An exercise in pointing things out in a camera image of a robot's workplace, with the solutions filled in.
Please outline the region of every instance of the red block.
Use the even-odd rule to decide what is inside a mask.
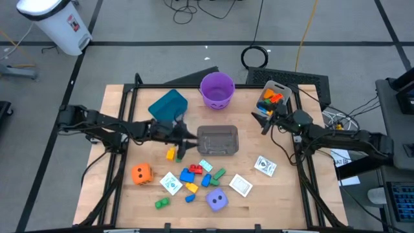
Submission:
[[[195,174],[202,174],[202,166],[191,164],[190,168],[189,168],[189,171],[193,172]]]

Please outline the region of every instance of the blue block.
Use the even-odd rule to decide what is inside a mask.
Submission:
[[[193,183],[194,182],[194,176],[195,174],[188,171],[188,168],[183,169],[180,175],[180,181],[184,181],[187,183]]]
[[[189,196],[186,197],[186,202],[190,203],[190,202],[194,201],[194,199],[195,199],[195,194],[189,195]]]
[[[204,178],[202,178],[201,185],[203,185],[204,187],[208,187],[208,185],[210,184],[210,179],[212,179],[212,175],[207,173],[204,176]]]

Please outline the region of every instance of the blue-green object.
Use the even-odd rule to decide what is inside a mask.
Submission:
[[[156,120],[174,121],[187,111],[188,101],[175,89],[148,108]]]

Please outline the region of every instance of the green block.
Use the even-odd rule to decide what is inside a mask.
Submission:
[[[213,179],[218,180],[225,173],[226,173],[226,170],[224,168],[221,168],[218,172],[216,172],[216,174],[214,174]]]
[[[165,206],[168,206],[168,205],[169,205],[169,198],[165,197],[165,198],[163,198],[163,199],[161,199],[161,200],[159,200],[155,203],[155,208],[157,208],[157,210],[159,210],[159,209],[164,208]]]
[[[220,181],[215,180],[215,179],[210,179],[210,184],[212,186],[219,186],[220,185]]]

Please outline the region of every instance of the orange block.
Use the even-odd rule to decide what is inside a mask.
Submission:
[[[272,96],[274,96],[274,94],[275,94],[275,92],[268,88],[268,89],[266,89],[265,95],[263,95],[263,98],[264,99],[272,98]]]
[[[153,170],[148,163],[138,164],[132,168],[132,180],[135,184],[142,185],[154,180]]]
[[[278,94],[274,95],[274,96],[270,99],[270,101],[271,101],[273,104],[275,104],[275,103],[279,102],[279,100],[281,100],[281,99],[283,99],[283,95],[282,95],[282,94],[280,94],[280,93],[278,93]]]

